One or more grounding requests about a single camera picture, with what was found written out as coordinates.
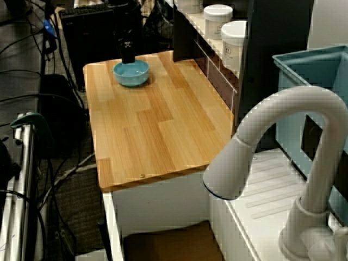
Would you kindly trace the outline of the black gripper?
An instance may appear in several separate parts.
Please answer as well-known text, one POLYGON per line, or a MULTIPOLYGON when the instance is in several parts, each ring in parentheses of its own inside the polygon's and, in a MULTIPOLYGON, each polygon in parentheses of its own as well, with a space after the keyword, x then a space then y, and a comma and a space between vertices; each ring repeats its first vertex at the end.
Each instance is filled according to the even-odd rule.
POLYGON ((125 48, 132 45, 134 34, 137 28, 137 10, 136 8, 130 10, 125 9, 117 14, 116 32, 117 43, 121 52, 121 60, 123 64, 130 64, 135 62, 135 50, 133 48, 125 48))

